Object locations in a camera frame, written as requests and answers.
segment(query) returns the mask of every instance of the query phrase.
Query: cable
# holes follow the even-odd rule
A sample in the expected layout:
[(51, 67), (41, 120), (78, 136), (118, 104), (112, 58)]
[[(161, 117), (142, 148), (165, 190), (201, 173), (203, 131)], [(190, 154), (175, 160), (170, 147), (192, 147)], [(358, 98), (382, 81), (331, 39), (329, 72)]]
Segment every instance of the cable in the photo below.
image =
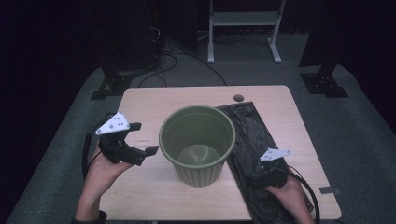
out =
[(88, 170), (90, 170), (90, 167), (91, 167), (92, 162), (93, 162), (93, 161), (96, 159), (96, 157), (98, 157), (100, 154), (102, 154), (102, 151), (99, 151), (99, 152), (91, 159), (90, 163), (89, 163), (88, 166), (87, 166), (87, 173), (88, 173)]
[(161, 65), (160, 65), (160, 70), (161, 70), (161, 73), (163, 74), (163, 86), (167, 87), (168, 84), (166, 83), (165, 72), (163, 71), (163, 67)]
[(155, 40), (152, 39), (151, 41), (158, 44), (158, 40), (160, 39), (160, 36), (161, 36), (160, 30), (157, 27), (150, 27), (149, 29), (150, 29), (150, 31), (152, 31), (152, 30), (157, 31), (157, 37), (155, 38)]
[[(197, 33), (198, 33), (198, 35), (200, 35), (200, 33), (203, 33), (203, 35), (198, 36), (198, 42), (203, 40), (203, 39), (205, 39), (205, 38), (207, 38), (209, 36), (209, 32), (208, 31), (198, 31)], [(183, 49), (185, 47), (186, 46), (184, 46), (184, 45), (180, 45), (180, 46), (173, 47), (173, 48), (165, 48), (163, 50), (167, 51), (167, 52), (172, 52), (172, 51), (176, 51), (178, 49)]]
[(315, 207), (315, 223), (319, 224), (320, 223), (320, 211), (319, 211), (319, 204), (318, 204), (318, 199), (317, 196), (315, 196), (315, 192), (311, 189), (311, 187), (308, 185), (308, 183), (306, 183), (306, 181), (304, 179), (302, 179), (301, 177), (295, 175), (292, 172), (289, 171), (284, 171), (282, 169), (276, 168), (276, 167), (272, 167), (272, 169), (281, 171), (287, 175), (290, 175), (291, 177), (293, 177), (294, 179), (298, 180), (300, 183), (302, 183), (304, 185), (304, 187), (308, 190), (309, 194), (312, 197), (312, 201), (314, 203), (314, 207)]
[[(172, 55), (170, 55), (170, 54), (164, 54), (163, 56), (169, 56), (169, 57), (173, 58), (173, 59), (175, 60), (175, 64), (173, 64), (170, 68), (167, 68), (167, 69), (165, 69), (165, 70), (162, 70), (162, 73), (167, 72), (167, 71), (173, 69), (173, 68), (176, 67), (176, 65), (177, 65), (177, 58), (176, 58), (175, 56), (172, 56)], [(147, 79), (149, 79), (149, 78), (151, 78), (151, 77), (154, 77), (154, 76), (157, 76), (158, 74), (159, 74), (159, 72), (156, 72), (156, 73), (151, 74), (150, 76), (146, 77), (145, 79), (143, 79), (143, 80), (139, 83), (139, 85), (137, 85), (137, 88), (140, 88), (140, 87), (142, 86), (142, 84), (143, 84)]]
[(85, 135), (85, 142), (84, 142), (84, 148), (82, 149), (82, 161), (81, 161), (81, 169), (82, 169), (82, 176), (85, 179), (87, 177), (88, 169), (92, 163), (92, 161), (96, 158), (96, 156), (90, 161), (90, 164), (87, 164), (88, 162), (88, 154), (90, 150), (90, 145), (91, 145), (91, 140), (93, 136), (93, 132), (101, 127), (103, 124), (108, 121), (109, 116), (114, 116), (115, 113), (108, 113), (106, 114), (106, 117), (98, 122), (97, 124), (93, 125), (93, 127), (90, 129), (90, 131)]
[(88, 10), (88, 15), (89, 15), (89, 17), (90, 17), (90, 19), (91, 19), (92, 25), (93, 25), (95, 31), (97, 32), (97, 34), (99, 34), (99, 36), (100, 36), (100, 38), (102, 39), (102, 41), (108, 46), (109, 49), (111, 49), (111, 51), (113, 51), (113, 53), (114, 53), (122, 62), (126, 63), (125, 60), (119, 55), (119, 53), (118, 53), (118, 52), (106, 41), (105, 37), (103, 36), (101, 30), (99, 29), (99, 27), (97, 26), (97, 24), (96, 24), (96, 22), (95, 22), (95, 20), (94, 20), (94, 18), (93, 18), (93, 15), (92, 15), (92, 12), (91, 12), (91, 9), (90, 9), (90, 6), (89, 6), (87, 0), (84, 1), (84, 5), (85, 5), (85, 8)]
[(295, 172), (300, 176), (301, 179), (303, 179), (303, 176), (300, 174), (300, 172), (298, 172), (298, 170), (297, 170), (296, 168), (294, 168), (294, 167), (292, 167), (292, 166), (290, 166), (290, 165), (288, 165), (288, 166), (289, 166), (289, 168), (291, 168), (293, 171), (295, 171)]
[(227, 35), (227, 34), (218, 34), (215, 35), (215, 38), (213, 40), (213, 43), (219, 44), (219, 45), (231, 45), (233, 43), (242, 41), (244, 39), (244, 36), (239, 34), (239, 38), (236, 37), (236, 35)]
[(213, 69), (209, 64), (207, 64), (206, 62), (204, 62), (202, 59), (200, 59), (200, 58), (198, 58), (198, 57), (196, 57), (196, 56), (194, 56), (194, 55), (190, 55), (190, 54), (188, 54), (188, 53), (172, 53), (172, 54), (187, 55), (187, 56), (190, 56), (190, 57), (192, 57), (192, 58), (195, 58), (195, 59), (201, 61), (204, 65), (206, 65), (208, 68), (210, 68), (213, 72), (216, 73), (216, 75), (218, 75), (218, 76), (221, 78), (222, 82), (224, 83), (224, 86), (228, 86), (228, 85), (227, 85), (227, 82), (224, 80), (224, 78), (221, 76), (221, 74), (220, 74), (218, 71), (216, 71), (215, 69)]

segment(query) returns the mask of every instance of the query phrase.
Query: white shelf frame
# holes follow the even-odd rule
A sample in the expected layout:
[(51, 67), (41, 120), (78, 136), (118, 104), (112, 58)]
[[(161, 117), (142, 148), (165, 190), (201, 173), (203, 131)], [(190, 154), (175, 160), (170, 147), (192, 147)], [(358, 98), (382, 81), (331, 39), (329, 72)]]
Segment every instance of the white shelf frame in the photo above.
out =
[(213, 46), (213, 27), (215, 26), (244, 26), (244, 25), (274, 25), (272, 36), (267, 38), (268, 45), (273, 54), (275, 63), (282, 63), (276, 48), (276, 36), (282, 21), (283, 9), (286, 0), (281, 0), (278, 11), (255, 11), (255, 12), (214, 12), (213, 0), (210, 0), (209, 15), (209, 42), (207, 44), (207, 61), (215, 61)]

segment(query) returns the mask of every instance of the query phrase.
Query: wrist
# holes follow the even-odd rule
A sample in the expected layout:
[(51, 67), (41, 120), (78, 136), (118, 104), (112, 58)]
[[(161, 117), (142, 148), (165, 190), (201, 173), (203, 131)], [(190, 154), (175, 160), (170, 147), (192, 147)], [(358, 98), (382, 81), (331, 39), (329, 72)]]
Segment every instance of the wrist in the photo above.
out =
[(94, 197), (83, 192), (78, 201), (75, 220), (94, 221), (99, 219), (99, 203), (100, 197)]
[(300, 213), (292, 214), (297, 224), (313, 224), (314, 219), (308, 210), (301, 211)]

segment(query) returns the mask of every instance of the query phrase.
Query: dark background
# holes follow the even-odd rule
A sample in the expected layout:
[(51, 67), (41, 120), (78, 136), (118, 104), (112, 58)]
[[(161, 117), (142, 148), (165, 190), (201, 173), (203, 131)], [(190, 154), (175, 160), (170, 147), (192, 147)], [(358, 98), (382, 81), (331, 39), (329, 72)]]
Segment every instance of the dark background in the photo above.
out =
[[(190, 1), (197, 4), (198, 11), (189, 20), (197, 22), (194, 27), (205, 28), (208, 1)], [(215, 2), (219, 10), (226, 11), (277, 3), (251, 1), (247, 7), (243, 1)], [(395, 7), (389, 0), (324, 0), (321, 7), (319, 3), (289, 0), (281, 32), (312, 32), (303, 57), (306, 66), (322, 63), (326, 57), (320, 56), (335, 49), (340, 64), (356, 77), (395, 131)], [(5, 0), (0, 17), (0, 222), (5, 222), (78, 90), (101, 64), (95, 51), (98, 36), (92, 34), (84, 1)]]

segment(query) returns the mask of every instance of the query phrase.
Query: metal stand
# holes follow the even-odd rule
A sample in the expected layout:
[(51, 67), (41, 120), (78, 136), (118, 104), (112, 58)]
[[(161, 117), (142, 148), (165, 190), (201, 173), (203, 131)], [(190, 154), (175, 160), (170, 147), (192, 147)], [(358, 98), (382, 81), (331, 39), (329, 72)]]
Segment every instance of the metal stand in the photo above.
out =
[(244, 26), (244, 25), (274, 25), (272, 36), (267, 39), (270, 50), (273, 54), (275, 63), (281, 63), (279, 52), (275, 42), (279, 25), (282, 20), (283, 9), (286, 0), (282, 0), (278, 11), (270, 12), (214, 12), (213, 0), (210, 0), (209, 15), (209, 43), (207, 44), (207, 61), (215, 61), (213, 47), (213, 27), (214, 26)]
[(107, 96), (122, 96), (131, 87), (131, 77), (105, 77), (98, 91), (94, 91), (91, 100), (105, 100)]
[(337, 63), (323, 64), (317, 73), (301, 73), (300, 76), (310, 94), (324, 94), (328, 98), (349, 97), (344, 88), (338, 86), (332, 78)]

